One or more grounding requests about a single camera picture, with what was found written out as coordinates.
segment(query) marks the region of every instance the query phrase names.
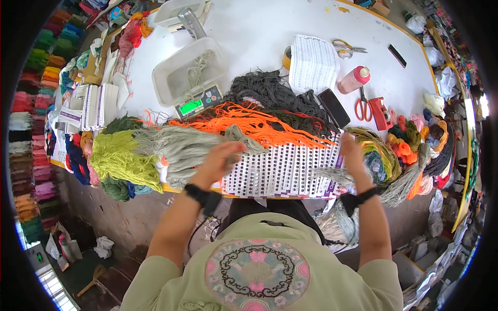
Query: smartphone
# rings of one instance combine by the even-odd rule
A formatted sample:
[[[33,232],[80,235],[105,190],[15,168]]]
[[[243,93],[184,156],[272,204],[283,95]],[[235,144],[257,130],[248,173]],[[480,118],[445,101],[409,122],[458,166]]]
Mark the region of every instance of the smartphone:
[[[391,51],[394,57],[398,59],[399,63],[403,66],[403,68],[406,68],[406,61],[401,57],[398,51],[396,51],[396,49],[392,46],[392,44],[389,45],[389,51]]]
[[[348,114],[331,89],[326,89],[317,97],[337,128],[344,128],[344,126],[348,125],[349,122],[351,122]]]

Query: hand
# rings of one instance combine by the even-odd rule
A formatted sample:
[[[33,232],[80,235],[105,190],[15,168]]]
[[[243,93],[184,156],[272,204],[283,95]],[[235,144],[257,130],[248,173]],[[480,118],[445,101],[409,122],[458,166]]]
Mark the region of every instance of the hand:
[[[342,134],[340,153],[344,157],[346,169],[354,179],[361,178],[366,173],[362,149],[356,144],[354,136],[349,133]]]
[[[234,168],[234,164],[241,160],[237,154],[245,150],[246,146],[240,141],[227,141],[214,146],[190,182],[208,191],[213,183],[219,181],[227,174],[227,171]]]

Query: yellow-handled scissors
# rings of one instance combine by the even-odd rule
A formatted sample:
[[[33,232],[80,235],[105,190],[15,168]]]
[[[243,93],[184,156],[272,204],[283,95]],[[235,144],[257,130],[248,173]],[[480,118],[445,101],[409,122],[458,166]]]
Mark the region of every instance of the yellow-handled scissors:
[[[332,40],[332,45],[336,48],[337,55],[344,59],[350,59],[353,56],[353,52],[368,53],[367,49],[362,47],[352,47],[348,42],[341,39]]]

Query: pink bottle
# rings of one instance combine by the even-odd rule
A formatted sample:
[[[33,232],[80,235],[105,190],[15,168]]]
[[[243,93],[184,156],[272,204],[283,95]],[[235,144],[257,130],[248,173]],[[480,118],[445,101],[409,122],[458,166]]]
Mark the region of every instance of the pink bottle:
[[[337,85],[342,94],[351,93],[370,81],[370,69],[358,66],[350,71]]]

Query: light green shirt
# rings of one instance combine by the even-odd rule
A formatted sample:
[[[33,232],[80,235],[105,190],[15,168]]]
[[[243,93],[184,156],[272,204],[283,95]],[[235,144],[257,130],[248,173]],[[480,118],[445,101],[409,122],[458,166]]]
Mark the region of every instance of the light green shirt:
[[[144,260],[121,311],[402,310],[394,262],[372,260],[355,272],[319,240],[283,214],[245,216],[196,252],[183,275],[167,258]]]

